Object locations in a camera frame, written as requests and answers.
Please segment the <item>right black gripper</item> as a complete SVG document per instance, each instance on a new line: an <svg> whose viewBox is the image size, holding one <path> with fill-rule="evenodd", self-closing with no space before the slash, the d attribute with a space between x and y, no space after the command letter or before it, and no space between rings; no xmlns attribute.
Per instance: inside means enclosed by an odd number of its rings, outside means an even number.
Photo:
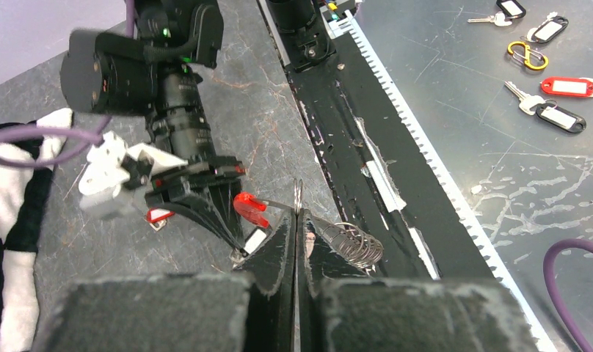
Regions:
<svg viewBox="0 0 593 352"><path fill-rule="evenodd" d="M149 208L171 210L197 222L232 249L243 249L241 216L233 201L245 175L246 168L236 157L211 157L153 176L145 202Z"/></svg>

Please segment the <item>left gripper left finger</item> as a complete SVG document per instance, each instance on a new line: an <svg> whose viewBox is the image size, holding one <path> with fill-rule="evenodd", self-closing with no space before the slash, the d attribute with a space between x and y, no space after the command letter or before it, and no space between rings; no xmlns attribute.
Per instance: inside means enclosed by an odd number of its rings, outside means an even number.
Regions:
<svg viewBox="0 0 593 352"><path fill-rule="evenodd" d="M281 213L271 235L236 270L253 277L245 351L291 351L297 216Z"/></svg>

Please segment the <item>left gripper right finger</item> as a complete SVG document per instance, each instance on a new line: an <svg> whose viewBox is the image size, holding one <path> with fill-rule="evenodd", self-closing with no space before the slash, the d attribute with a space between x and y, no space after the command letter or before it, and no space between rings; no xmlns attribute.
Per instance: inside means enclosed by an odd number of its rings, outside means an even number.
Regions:
<svg viewBox="0 0 593 352"><path fill-rule="evenodd" d="M302 209L296 231L296 347L300 351L323 350L323 328L319 297L327 280L362 277L338 250L347 233L338 225Z"/></svg>

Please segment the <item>metal keyring with red handle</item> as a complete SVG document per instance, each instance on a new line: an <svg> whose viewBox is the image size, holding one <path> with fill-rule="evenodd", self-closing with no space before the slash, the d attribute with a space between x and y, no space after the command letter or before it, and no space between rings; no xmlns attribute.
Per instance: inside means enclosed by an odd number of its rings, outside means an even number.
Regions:
<svg viewBox="0 0 593 352"><path fill-rule="evenodd" d="M234 210L254 229L244 253L234 254L234 271L257 276L274 272L292 274L300 264L311 270L348 275L376 276L384 247L355 224L329 221L314 215L302 202L303 182L294 183L292 205L243 191L233 201Z"/></svg>

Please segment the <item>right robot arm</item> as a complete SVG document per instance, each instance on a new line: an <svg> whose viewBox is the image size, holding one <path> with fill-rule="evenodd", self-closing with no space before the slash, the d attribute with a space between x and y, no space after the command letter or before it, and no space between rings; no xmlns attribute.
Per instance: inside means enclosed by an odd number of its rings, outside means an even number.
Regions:
<svg viewBox="0 0 593 352"><path fill-rule="evenodd" d="M184 216L244 252L233 199L242 162L218 155L192 65L217 66L224 21L216 1L133 1L136 37L77 29L62 60L69 107L85 114L145 118L148 143L129 146L105 133L87 154L81 208L103 219L134 209Z"/></svg>

